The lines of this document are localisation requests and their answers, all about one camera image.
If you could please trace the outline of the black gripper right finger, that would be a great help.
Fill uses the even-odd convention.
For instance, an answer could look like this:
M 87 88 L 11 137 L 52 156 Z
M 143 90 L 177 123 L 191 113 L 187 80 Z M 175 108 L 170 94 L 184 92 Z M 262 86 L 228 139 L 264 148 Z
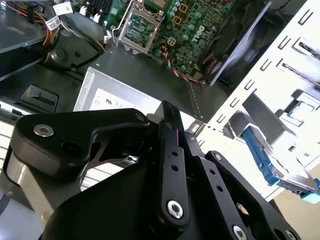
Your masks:
M 180 240 L 298 240 L 298 233 L 217 151 L 203 153 L 184 131 L 190 222 Z

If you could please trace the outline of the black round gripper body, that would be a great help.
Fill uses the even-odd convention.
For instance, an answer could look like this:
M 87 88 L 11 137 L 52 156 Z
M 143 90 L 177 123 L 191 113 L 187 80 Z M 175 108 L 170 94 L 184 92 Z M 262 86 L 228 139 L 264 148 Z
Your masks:
M 134 164 L 65 201 L 44 240 L 230 240 L 226 219 L 202 178 L 181 160 Z

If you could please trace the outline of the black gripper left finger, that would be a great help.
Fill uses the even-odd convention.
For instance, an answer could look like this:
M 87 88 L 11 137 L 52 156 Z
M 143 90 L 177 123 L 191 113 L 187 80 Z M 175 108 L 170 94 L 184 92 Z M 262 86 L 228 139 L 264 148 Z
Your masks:
M 181 160 L 186 168 L 178 114 L 163 101 L 158 123 L 134 108 L 26 115 L 4 172 L 48 223 L 64 202 L 132 165 Z

